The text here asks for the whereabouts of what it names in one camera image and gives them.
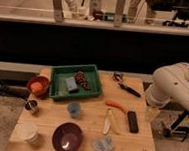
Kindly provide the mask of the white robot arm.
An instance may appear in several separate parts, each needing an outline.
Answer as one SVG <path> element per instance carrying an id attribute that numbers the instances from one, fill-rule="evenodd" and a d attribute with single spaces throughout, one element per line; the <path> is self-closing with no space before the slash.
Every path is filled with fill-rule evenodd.
<path id="1" fill-rule="evenodd" d="M 163 108 L 175 100 L 189 111 L 189 63 L 176 63 L 157 68 L 152 74 L 145 98 L 153 108 Z"/>

